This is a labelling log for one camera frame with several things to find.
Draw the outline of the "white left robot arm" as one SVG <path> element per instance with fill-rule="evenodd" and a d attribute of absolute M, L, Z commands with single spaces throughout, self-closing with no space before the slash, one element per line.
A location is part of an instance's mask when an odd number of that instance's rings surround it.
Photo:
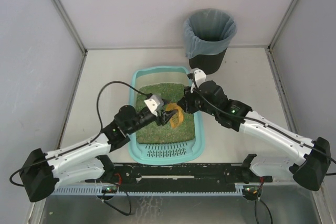
<path fill-rule="evenodd" d="M 145 104 L 139 112 L 131 105 L 121 107 L 96 137 L 46 153 L 33 150 L 19 172 L 29 201 L 45 199 L 60 186 L 103 177 L 113 167 L 107 154 L 126 145 L 136 131 L 153 122 L 166 125 L 179 113 L 178 109 L 165 110 L 155 96 Z"/>

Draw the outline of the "yellow slotted litter scoop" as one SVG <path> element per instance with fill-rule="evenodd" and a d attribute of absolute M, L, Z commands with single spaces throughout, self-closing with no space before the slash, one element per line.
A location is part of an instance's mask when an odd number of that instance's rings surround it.
<path fill-rule="evenodd" d="M 182 108 L 178 106 L 176 103 L 169 103 L 166 106 L 165 110 L 167 112 L 175 112 L 175 114 L 169 120 L 170 125 L 173 129 L 179 127 L 183 123 L 184 116 L 183 116 Z"/>

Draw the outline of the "teal plastic litter box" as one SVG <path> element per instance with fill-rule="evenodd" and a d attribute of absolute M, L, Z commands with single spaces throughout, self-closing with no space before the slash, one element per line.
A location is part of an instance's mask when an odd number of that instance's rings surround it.
<path fill-rule="evenodd" d="M 132 78 L 132 86 L 137 92 L 131 91 L 130 104 L 137 111 L 145 107 L 144 93 L 140 91 L 143 86 L 159 83 L 178 83 L 190 86 L 191 80 L 187 77 L 189 70 L 185 67 L 158 66 L 138 70 Z M 199 157 L 205 146 L 203 120 L 200 112 L 194 114 L 195 139 L 168 143 L 168 144 L 140 144 L 136 141 L 136 132 L 130 135 L 129 152 L 138 163 L 146 165 L 173 165 L 185 163 Z"/>

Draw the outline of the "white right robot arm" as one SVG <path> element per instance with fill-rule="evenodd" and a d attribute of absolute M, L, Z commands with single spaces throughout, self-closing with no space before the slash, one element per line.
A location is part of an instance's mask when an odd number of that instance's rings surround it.
<path fill-rule="evenodd" d="M 249 169 L 258 177 L 274 177 L 284 170 L 300 186 L 317 191 L 334 162 L 328 140 L 322 137 L 312 140 L 270 122 L 250 106 L 229 99 L 214 81 L 206 81 L 198 88 L 185 87 L 177 104 L 189 114 L 202 111 L 212 115 L 221 126 L 260 138 L 286 154 L 289 167 L 277 164 L 275 168 L 260 168 L 254 155 Z"/>

